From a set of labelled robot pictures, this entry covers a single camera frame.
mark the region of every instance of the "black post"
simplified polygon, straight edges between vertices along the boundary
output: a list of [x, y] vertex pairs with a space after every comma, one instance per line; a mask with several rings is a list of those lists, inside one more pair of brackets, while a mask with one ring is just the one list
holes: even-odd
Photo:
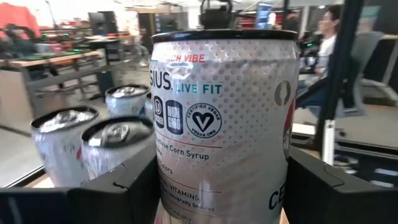
[[282, 15], [282, 29], [285, 29], [285, 26], [286, 26], [285, 21], [286, 21], [286, 17], [287, 17], [287, 10], [289, 9], [289, 2], [290, 2], [290, 0], [284, 0], [284, 7], [283, 7], [284, 12]]
[[325, 121], [334, 120], [338, 98], [340, 97], [341, 87], [343, 86], [344, 75], [347, 72], [351, 48], [354, 42], [356, 28], [361, 16], [364, 0], [349, 1], [346, 0], [342, 18], [340, 22], [340, 31], [336, 38], [333, 58], [329, 63], [328, 76], [329, 83], [326, 85], [327, 93], [322, 110], [319, 115], [317, 130], [315, 132], [314, 146], [322, 154], [323, 130]]

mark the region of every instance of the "workbench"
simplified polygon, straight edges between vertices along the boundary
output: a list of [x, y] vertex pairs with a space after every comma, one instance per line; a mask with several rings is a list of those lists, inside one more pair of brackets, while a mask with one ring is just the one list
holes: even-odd
[[[55, 94], [49, 97], [50, 103], [46, 105], [40, 103], [41, 101], [37, 96], [38, 90], [42, 90], [45, 87], [65, 83], [70, 80], [79, 80], [77, 88], [84, 95], [84, 86], [82, 86], [81, 78], [96, 74], [98, 79], [98, 75], [102, 71], [111, 70], [111, 66], [109, 65], [98, 65], [98, 56], [102, 56], [101, 52], [92, 51], [40, 60], [0, 60], [0, 128], [6, 127], [26, 132], [27, 129], [29, 130], [27, 128], [29, 127], [29, 123], [34, 118], [42, 116], [51, 110], [68, 106], [68, 102], [60, 100]], [[92, 68], [80, 71], [77, 60], [83, 58], [90, 61]], [[56, 77], [50, 75], [39, 80], [31, 78], [29, 67], [52, 64], [64, 60], [75, 62], [73, 69], [69, 69], [69, 72], [59, 73], [60, 75]], [[66, 87], [60, 91], [71, 91], [67, 88], [70, 87]]]

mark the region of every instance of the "aluminum can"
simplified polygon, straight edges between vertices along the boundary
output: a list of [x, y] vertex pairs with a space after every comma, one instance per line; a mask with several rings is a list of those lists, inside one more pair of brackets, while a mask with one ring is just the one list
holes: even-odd
[[108, 89], [105, 93], [105, 102], [109, 115], [111, 117], [139, 115], [145, 106], [149, 91], [148, 86], [135, 84]]
[[151, 121], [120, 116], [94, 124], [81, 136], [83, 160], [90, 180], [102, 175], [141, 150], [155, 150]]
[[98, 119], [98, 111], [78, 106], [33, 120], [32, 137], [44, 168], [56, 187], [78, 187], [89, 180], [81, 159], [81, 134]]
[[279, 223], [299, 78], [295, 38], [281, 30], [152, 37], [164, 223]]
[[151, 121], [154, 120], [154, 102], [152, 101], [151, 93], [147, 95], [147, 99], [145, 101], [145, 116]]

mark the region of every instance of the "floor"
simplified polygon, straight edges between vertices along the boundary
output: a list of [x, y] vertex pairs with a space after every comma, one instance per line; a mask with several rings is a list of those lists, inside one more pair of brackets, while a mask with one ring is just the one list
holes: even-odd
[[[118, 75], [123, 83], [149, 84], [148, 69], [139, 71], [126, 70]], [[95, 87], [86, 89], [88, 96], [97, 92]], [[101, 99], [95, 101], [83, 101], [78, 91], [74, 95], [61, 96], [65, 106], [91, 105], [99, 109], [102, 118], [107, 117], [108, 112]], [[316, 123], [317, 119], [307, 110], [295, 112], [295, 123]], [[341, 118], [336, 120], [336, 126], [343, 128], [347, 133], [346, 138], [352, 141], [380, 144], [397, 147], [398, 139], [398, 108], [383, 106], [366, 106], [366, 115], [356, 118]], [[29, 120], [19, 121], [18, 129], [30, 132]], [[36, 153], [33, 141], [25, 136], [17, 135], [0, 129], [0, 187], [28, 174], [42, 163]]]

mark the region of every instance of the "person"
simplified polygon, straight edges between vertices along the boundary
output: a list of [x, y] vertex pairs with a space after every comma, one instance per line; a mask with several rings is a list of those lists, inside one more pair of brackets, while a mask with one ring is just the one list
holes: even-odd
[[[297, 92], [307, 90], [307, 88], [319, 81], [321, 78], [325, 78], [327, 75], [327, 68], [329, 64], [329, 58], [333, 53], [335, 47], [336, 35], [339, 31], [340, 26], [340, 13], [341, 5], [336, 4], [330, 6], [322, 19], [318, 23], [318, 29], [323, 35], [322, 43], [318, 51], [318, 62], [315, 65], [315, 75], [309, 75], [305, 80], [298, 82]], [[323, 93], [318, 93], [304, 102], [308, 105], [319, 106], [322, 103]]]
[[149, 52], [146, 47], [142, 45], [142, 36], [147, 33], [146, 29], [140, 27], [139, 35], [135, 36], [135, 48], [137, 51], [136, 63], [139, 63], [140, 66], [145, 67], [148, 64], [149, 60]]
[[297, 15], [295, 11], [288, 9], [284, 29], [299, 32], [300, 26], [297, 20], [298, 16], [299, 15]]

